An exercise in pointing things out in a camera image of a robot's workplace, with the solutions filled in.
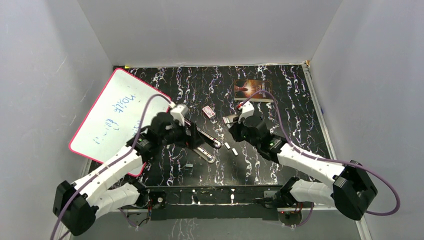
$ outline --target whiteboard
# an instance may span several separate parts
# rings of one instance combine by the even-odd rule
[[[136,134],[147,100],[158,93],[170,99],[117,68],[70,141],[69,149],[99,163],[109,160]],[[155,97],[148,106],[142,127],[150,125],[157,113],[167,112],[168,107],[165,99]],[[128,174],[137,177],[142,167]]]

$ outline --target brown book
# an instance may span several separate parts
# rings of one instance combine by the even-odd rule
[[[272,85],[273,84],[270,81],[236,79],[234,80],[234,100],[244,101],[259,90],[267,90],[268,92],[272,93]],[[254,95],[250,101],[272,103],[273,99],[268,94],[261,92]]]

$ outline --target gray floor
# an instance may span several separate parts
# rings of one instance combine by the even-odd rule
[[[336,210],[316,210],[309,222],[295,230],[281,227],[278,221],[261,219],[178,219],[151,221],[139,231],[119,212],[108,213],[74,240],[360,240],[353,220]]]

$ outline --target black marble table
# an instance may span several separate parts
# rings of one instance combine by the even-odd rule
[[[189,149],[169,145],[138,177],[147,186],[263,186],[284,185],[293,176],[309,179],[291,167],[264,160],[248,143],[233,141],[222,117],[236,113],[235,79],[272,81],[272,93],[279,101],[283,127],[289,138],[308,151],[329,157],[301,65],[130,68],[127,71],[167,94],[175,103],[186,104],[190,108],[188,119],[238,152],[238,156],[234,156],[225,146],[216,150],[205,144],[204,148],[216,157],[214,163],[208,164]],[[282,135],[275,105],[265,102],[253,105],[268,128]],[[216,116],[212,119],[205,116],[202,112],[205,106],[210,106]],[[193,164],[193,168],[186,168],[186,164]],[[98,166],[93,162],[90,170]],[[130,178],[127,175],[114,187]]]

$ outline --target robotic arm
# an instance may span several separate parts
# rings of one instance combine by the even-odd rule
[[[131,148],[135,136],[130,139],[113,157],[90,174],[76,180],[72,184],[67,181],[57,186],[53,213],[58,217],[71,196],[82,185],[88,184],[71,201],[66,209],[62,223],[74,236],[87,231],[95,220],[110,211],[127,205],[145,207],[149,200],[149,191],[140,182],[132,181],[116,189],[108,190],[125,174],[143,165],[151,157],[159,153],[163,146],[175,144],[181,148],[189,148],[199,154],[208,163],[215,161],[214,157],[201,145],[207,143],[215,149],[221,143],[185,119],[189,111],[186,105],[170,104],[169,112],[158,113],[151,125],[142,128],[134,149]]]
[[[270,133],[265,122],[254,115],[254,107],[250,102],[246,102],[239,110],[239,116],[224,118],[236,142],[247,141],[264,159],[292,167],[319,181],[292,177],[272,198],[261,199],[263,204],[283,208],[301,202],[313,202],[336,207],[352,220],[362,218],[378,193],[364,170],[306,157],[295,151],[284,137]],[[320,158],[307,151],[303,153]]]

